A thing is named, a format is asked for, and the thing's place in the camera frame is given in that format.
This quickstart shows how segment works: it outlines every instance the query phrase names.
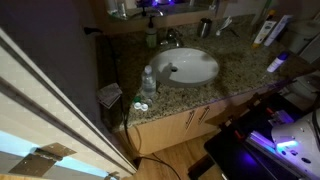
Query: wooden cabinet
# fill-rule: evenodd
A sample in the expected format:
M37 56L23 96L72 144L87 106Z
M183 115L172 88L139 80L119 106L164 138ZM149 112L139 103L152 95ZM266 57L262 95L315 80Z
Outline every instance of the wooden cabinet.
M196 109L168 116L156 121L134 126L128 134L134 148L147 155L181 143L196 114ZM125 132L119 132L126 141Z
M262 88L233 96L182 113L158 119L128 129L134 148L139 156L151 154L181 142L218 130L218 125L230 117L239 117L247 110L247 103L254 94L268 91ZM118 136L126 141L125 132Z

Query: mirror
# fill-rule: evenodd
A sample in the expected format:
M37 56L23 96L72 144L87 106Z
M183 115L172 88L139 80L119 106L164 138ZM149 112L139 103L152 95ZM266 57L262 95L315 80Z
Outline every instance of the mirror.
M118 0L117 10L109 14L114 21L135 20L150 16L206 11L209 8L219 8L219 4L220 0Z

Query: wall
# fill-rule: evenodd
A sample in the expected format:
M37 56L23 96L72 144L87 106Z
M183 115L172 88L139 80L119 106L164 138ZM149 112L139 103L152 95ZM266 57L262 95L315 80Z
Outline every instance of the wall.
M134 31L143 31L147 28L148 18L140 19L140 20L130 20L130 21L118 21L112 22L112 19L107 14L107 8L104 1L101 0L90 0L89 1L92 7L92 11L94 13L97 26L106 34L120 34L120 33L128 33ZM214 13L212 11L201 11L201 12L191 12L191 13L183 13L176 14L164 17L156 17L153 22L155 27L170 27L177 26L183 24L191 24L197 23L201 18L207 17L211 19L219 19L223 17L225 8L227 7L228 0L221 0L219 12L217 17L214 17Z
M260 15L266 0L229 0L224 16L244 14ZM270 9L276 10L276 16L292 14L294 18L311 19L320 11L319 0L273 0Z
M246 14L256 14L253 22L259 17L266 0L221 0L220 10L217 18L227 16L239 16ZM106 4L101 0L90 0L93 13L99 28L103 29L106 34L119 34L133 31L141 31L146 28L147 19L132 20L123 22L110 22L107 14ZM270 8L277 10L276 16L281 17L283 14L293 14L296 19L310 19L320 11L319 0L273 0ZM182 24L197 23L203 17L213 18L211 11L202 11L194 13L184 13L171 15L168 17L155 18L157 27L168 27Z
M104 134L96 101L95 26L87 0L0 1L0 25Z

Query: cabinet handle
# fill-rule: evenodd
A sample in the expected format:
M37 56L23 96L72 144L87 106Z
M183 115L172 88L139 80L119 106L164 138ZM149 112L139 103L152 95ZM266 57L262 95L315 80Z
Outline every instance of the cabinet handle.
M194 110L190 112L190 116L188 118L188 121L186 122L186 129L189 128L193 116L194 116Z
M207 106L205 109L204 109L204 113L202 114L202 116L199 118L199 121L198 121L198 124L200 125L202 123L202 121L204 120L204 118L206 118L208 112L210 111L210 108L209 106Z

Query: white sink basin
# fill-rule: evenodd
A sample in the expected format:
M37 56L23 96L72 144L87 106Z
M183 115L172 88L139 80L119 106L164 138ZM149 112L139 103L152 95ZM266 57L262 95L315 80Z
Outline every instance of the white sink basin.
M211 82L219 72L219 65L209 54L192 48L164 51L155 56L150 65L160 83L172 87L197 87Z

